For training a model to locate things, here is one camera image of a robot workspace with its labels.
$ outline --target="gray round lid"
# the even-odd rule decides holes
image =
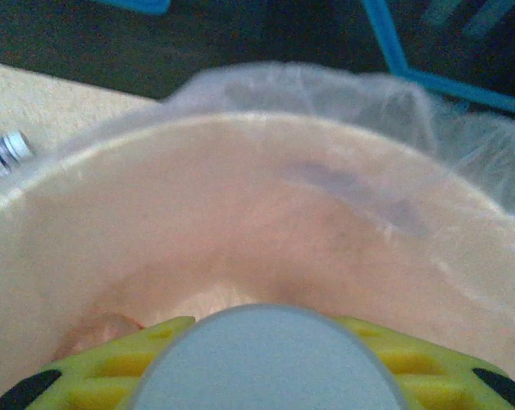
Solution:
[[[149,367],[134,410],[402,409],[387,369],[316,313],[248,305],[212,315]]]

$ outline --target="plastic bag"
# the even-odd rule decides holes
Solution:
[[[262,63],[0,181],[3,388],[92,317],[247,302],[358,316],[515,376],[515,122],[387,75]]]

